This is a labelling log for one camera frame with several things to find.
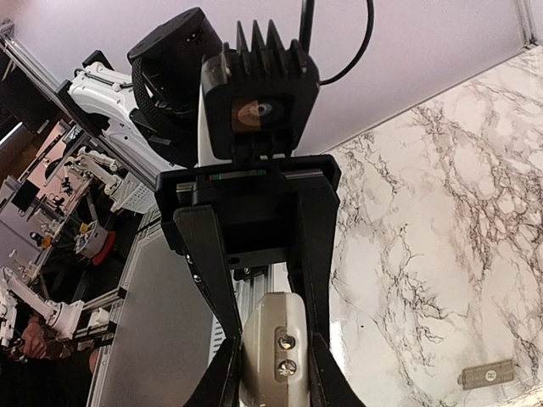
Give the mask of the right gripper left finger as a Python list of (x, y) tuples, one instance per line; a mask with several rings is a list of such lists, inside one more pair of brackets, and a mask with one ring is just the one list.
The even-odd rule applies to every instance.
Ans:
[(239, 406), (241, 343), (227, 337), (184, 407)]

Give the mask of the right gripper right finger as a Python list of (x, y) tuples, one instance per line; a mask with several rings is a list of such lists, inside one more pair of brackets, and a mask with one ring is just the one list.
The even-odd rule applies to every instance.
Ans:
[(311, 406), (365, 406), (347, 382), (319, 333), (310, 334), (308, 359)]

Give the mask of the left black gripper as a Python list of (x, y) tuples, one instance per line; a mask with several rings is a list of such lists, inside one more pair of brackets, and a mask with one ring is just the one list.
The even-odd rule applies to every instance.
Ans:
[(170, 247), (185, 258), (228, 338), (242, 332), (230, 270), (287, 263), (309, 331), (329, 338), (329, 281), (341, 171), (331, 155), (215, 164), (159, 175)]

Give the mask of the grey white remote control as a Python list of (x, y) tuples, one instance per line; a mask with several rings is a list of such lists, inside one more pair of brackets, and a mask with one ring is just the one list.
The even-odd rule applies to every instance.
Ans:
[(239, 397), (245, 406), (309, 406), (305, 304), (296, 293), (267, 293), (242, 336)]

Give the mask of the grey battery compartment cover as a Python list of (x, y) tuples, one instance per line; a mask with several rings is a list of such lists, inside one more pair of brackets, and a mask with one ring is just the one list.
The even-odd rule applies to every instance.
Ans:
[(458, 377), (458, 383), (464, 391), (467, 391), (511, 382), (513, 379), (513, 361), (503, 360), (463, 369)]

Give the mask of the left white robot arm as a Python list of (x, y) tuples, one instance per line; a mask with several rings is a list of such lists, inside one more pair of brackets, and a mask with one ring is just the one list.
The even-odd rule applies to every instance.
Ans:
[(227, 335), (242, 331), (232, 273), (284, 263), (310, 337), (328, 339), (341, 171), (295, 152), (321, 87), (307, 37), (284, 43), (274, 23), (253, 24), (230, 44), (191, 8), (127, 58), (129, 79), (99, 79), (109, 63), (95, 52), (66, 100), (88, 130), (123, 126), (173, 163), (154, 184), (162, 228)]

